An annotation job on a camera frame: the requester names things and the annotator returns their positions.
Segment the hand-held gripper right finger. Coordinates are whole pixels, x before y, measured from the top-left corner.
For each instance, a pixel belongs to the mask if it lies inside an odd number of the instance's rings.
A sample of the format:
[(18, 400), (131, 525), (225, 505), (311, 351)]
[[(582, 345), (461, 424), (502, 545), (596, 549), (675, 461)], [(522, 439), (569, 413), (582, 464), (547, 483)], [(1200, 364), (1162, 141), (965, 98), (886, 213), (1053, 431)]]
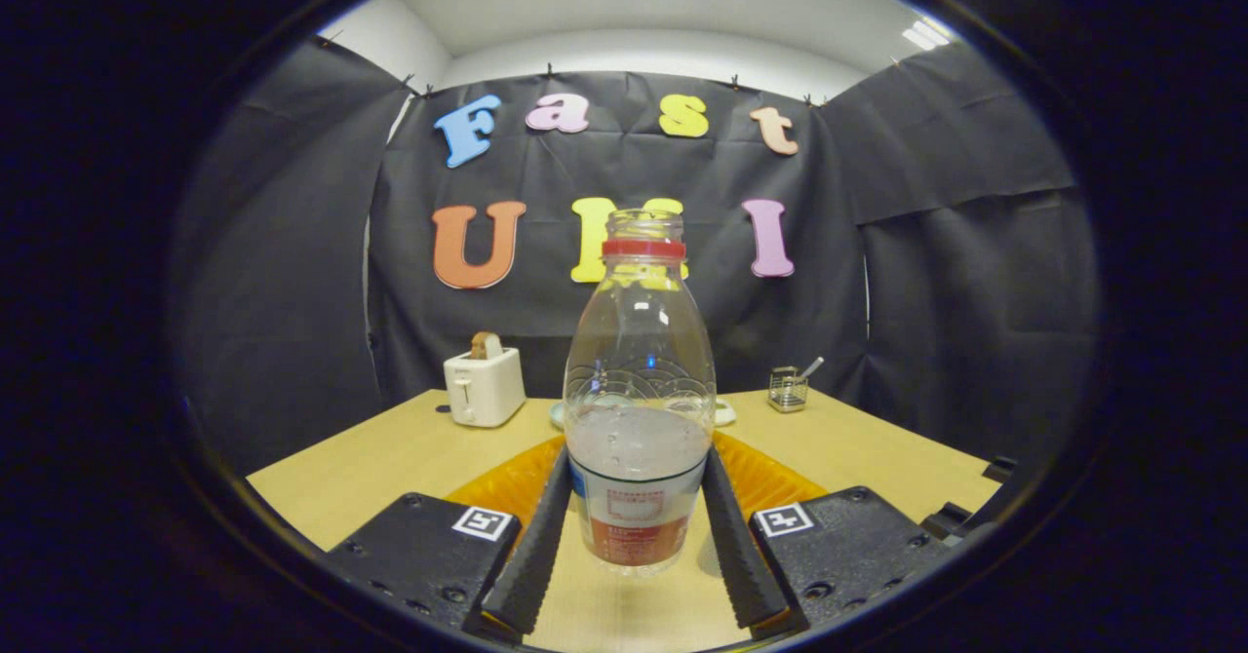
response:
[(714, 435), (701, 489), (734, 616), (753, 639), (842, 626), (953, 549), (874, 489), (829, 492), (728, 435)]

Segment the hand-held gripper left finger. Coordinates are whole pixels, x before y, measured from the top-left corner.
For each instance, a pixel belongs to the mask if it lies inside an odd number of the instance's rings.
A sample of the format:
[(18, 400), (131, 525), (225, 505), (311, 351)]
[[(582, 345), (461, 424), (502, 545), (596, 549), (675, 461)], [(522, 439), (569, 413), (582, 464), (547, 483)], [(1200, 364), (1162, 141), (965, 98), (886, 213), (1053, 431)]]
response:
[(326, 564), (413, 619), (525, 638), (550, 586), (570, 496), (567, 442), (557, 437), (449, 499), (402, 494), (331, 548)]

